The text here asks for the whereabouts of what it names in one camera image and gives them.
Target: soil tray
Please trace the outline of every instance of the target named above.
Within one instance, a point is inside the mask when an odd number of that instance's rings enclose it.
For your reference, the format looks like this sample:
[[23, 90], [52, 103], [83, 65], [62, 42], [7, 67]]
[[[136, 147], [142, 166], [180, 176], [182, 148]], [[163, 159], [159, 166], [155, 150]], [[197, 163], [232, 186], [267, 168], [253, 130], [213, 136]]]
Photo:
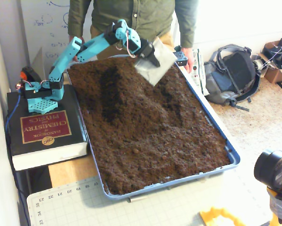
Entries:
[[240, 163], [189, 74], [174, 65], [153, 87], [133, 62], [117, 57], [68, 69], [108, 198], [131, 198]]

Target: backpack strap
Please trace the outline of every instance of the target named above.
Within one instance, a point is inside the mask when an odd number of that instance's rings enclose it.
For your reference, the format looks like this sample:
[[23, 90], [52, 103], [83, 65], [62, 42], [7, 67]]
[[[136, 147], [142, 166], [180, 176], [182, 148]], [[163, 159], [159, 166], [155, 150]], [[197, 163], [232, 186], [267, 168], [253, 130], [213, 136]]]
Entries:
[[250, 98], [252, 95], [254, 95], [258, 90], [259, 84], [260, 84], [260, 75], [258, 73], [256, 73], [255, 81], [254, 81], [252, 88], [248, 92], [246, 92], [245, 94], [243, 94], [239, 97], [236, 97], [237, 102], [241, 102], [245, 99]]
[[234, 85], [235, 89], [237, 90], [237, 93], [239, 95], [241, 95], [242, 93], [241, 93], [239, 87], [237, 86], [235, 80], [233, 79], [230, 71], [226, 67], [226, 65], [225, 65], [225, 63], [224, 63], [224, 61], [223, 61], [223, 59], [221, 57], [221, 51], [224, 50], [224, 49], [228, 50], [228, 51], [230, 51], [232, 53], [234, 53], [236, 51], [243, 51], [243, 52], [248, 52], [249, 54], [251, 53], [251, 49], [248, 48], [248, 47], [244, 47], [243, 48], [243, 47], [237, 46], [235, 44], [229, 44], [229, 45], [226, 45], [226, 46], [223, 46], [223, 47], [219, 48], [217, 51], [215, 51], [212, 54], [212, 56], [210, 58], [210, 61], [213, 61], [215, 56], [217, 56], [216, 64], [215, 64], [216, 68], [218, 68], [218, 70], [220, 70], [222, 73], [227, 72], [227, 74], [229, 75], [230, 80], [232, 81], [232, 84]]
[[237, 103], [241, 102], [241, 101], [243, 101], [245, 99], [250, 100], [250, 97], [257, 92], [259, 84], [260, 84], [260, 73], [256, 72], [255, 81], [254, 81], [254, 84], [251, 87], [251, 89], [247, 93], [245, 93], [245, 94], [243, 94], [243, 95], [241, 95], [239, 97], [228, 99], [227, 100], [227, 104], [232, 106], [232, 107], [236, 107], [238, 109], [242, 109], [242, 110], [245, 110], [245, 111], [249, 112], [250, 111], [249, 108], [238, 106]]

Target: yellow object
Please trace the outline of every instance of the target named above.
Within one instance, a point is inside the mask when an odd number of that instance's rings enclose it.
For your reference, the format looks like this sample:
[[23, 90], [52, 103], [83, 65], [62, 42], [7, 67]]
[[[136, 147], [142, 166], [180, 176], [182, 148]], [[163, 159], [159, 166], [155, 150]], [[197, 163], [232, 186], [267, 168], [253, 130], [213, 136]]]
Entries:
[[282, 224], [279, 224], [278, 217], [273, 213], [273, 219], [269, 222], [269, 226], [281, 226]]
[[205, 222], [206, 226], [218, 226], [215, 222], [215, 218], [219, 216], [223, 216], [224, 218], [228, 218], [234, 222], [235, 226], [245, 226], [245, 224], [235, 216], [233, 216], [227, 209], [217, 209], [215, 207], [212, 207], [210, 211], [200, 212], [201, 218]]
[[272, 194], [273, 197], [276, 197], [277, 194], [278, 194], [277, 192], [275, 192], [274, 190], [272, 190], [272, 189], [270, 189], [270, 188], [268, 188], [268, 187], [266, 188], [266, 190], [267, 190], [270, 194]]

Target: backpack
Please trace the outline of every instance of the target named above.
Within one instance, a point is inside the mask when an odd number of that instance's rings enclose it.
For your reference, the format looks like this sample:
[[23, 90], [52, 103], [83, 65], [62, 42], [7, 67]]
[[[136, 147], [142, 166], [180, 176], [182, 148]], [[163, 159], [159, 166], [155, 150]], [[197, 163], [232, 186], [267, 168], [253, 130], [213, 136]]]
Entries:
[[[231, 54], [222, 58], [222, 50]], [[250, 97], [259, 87], [261, 71], [255, 67], [250, 55], [250, 48], [234, 44], [221, 47], [212, 54], [204, 63], [208, 101], [249, 111], [237, 104], [246, 99], [251, 102]]]

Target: soil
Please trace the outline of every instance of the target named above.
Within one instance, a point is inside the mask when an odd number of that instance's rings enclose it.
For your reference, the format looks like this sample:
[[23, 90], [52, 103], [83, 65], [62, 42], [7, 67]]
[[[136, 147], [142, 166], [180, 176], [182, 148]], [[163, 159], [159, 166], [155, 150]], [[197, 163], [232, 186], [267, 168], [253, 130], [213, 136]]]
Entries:
[[179, 69], [153, 87], [133, 62], [109, 58], [68, 70], [105, 190], [127, 194], [230, 164], [226, 141]]

